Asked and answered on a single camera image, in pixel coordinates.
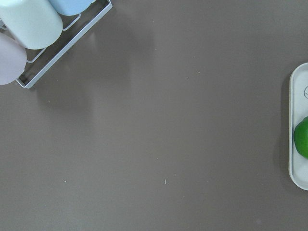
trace cup rack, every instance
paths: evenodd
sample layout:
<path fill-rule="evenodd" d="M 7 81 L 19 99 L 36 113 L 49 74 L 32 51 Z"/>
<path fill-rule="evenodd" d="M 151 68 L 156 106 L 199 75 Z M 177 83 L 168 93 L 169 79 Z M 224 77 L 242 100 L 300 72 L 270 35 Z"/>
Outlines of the cup rack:
<path fill-rule="evenodd" d="M 75 16 L 62 16 L 63 31 L 52 45 L 42 50 L 29 50 L 25 71 L 16 81 L 23 88 L 31 88 L 92 26 L 112 8 L 110 0 L 94 0 L 84 12 Z M 0 22 L 0 29 L 8 33 Z"/>

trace gray surface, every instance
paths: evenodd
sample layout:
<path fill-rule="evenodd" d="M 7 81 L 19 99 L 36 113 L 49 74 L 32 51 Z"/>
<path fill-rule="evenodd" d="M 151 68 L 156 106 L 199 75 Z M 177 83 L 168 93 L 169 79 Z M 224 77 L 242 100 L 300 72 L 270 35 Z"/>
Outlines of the gray surface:
<path fill-rule="evenodd" d="M 305 230 L 287 142 L 307 2 L 114 6 L 33 89 L 0 87 L 0 230 Z"/>

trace green fruit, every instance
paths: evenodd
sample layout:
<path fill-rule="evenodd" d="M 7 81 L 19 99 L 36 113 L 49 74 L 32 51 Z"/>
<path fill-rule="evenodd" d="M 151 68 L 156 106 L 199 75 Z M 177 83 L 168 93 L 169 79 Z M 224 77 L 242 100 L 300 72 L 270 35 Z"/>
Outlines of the green fruit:
<path fill-rule="evenodd" d="M 308 117 L 294 129 L 294 143 L 298 153 L 308 158 Z"/>

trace cup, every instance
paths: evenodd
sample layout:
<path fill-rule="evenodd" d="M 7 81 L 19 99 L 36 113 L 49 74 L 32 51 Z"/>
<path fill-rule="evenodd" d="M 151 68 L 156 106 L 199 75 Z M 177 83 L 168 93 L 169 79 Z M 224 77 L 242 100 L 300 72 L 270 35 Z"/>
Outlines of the cup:
<path fill-rule="evenodd" d="M 63 29 L 61 17 L 48 0 L 0 0 L 0 18 L 28 49 L 52 45 Z"/>
<path fill-rule="evenodd" d="M 0 85 L 17 79 L 25 70 L 26 50 L 14 39 L 0 33 Z"/>
<path fill-rule="evenodd" d="M 49 2 L 58 13 L 72 16 L 87 9 L 93 0 L 49 0 Z"/>

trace tray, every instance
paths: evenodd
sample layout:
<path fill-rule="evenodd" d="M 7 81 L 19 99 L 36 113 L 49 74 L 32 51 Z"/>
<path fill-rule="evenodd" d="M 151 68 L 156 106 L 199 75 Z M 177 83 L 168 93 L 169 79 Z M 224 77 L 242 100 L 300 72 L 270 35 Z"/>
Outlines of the tray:
<path fill-rule="evenodd" d="M 308 116 L 308 63 L 300 65 L 290 78 L 289 174 L 300 188 L 308 190 L 308 159 L 300 155 L 293 141 L 294 129 Z"/>
<path fill-rule="evenodd" d="M 61 15 L 64 28 L 59 39 L 42 50 L 26 49 L 28 61 L 25 71 L 16 81 L 23 88 L 31 88 L 111 8 L 110 0 L 94 0 L 90 7 L 79 15 Z"/>

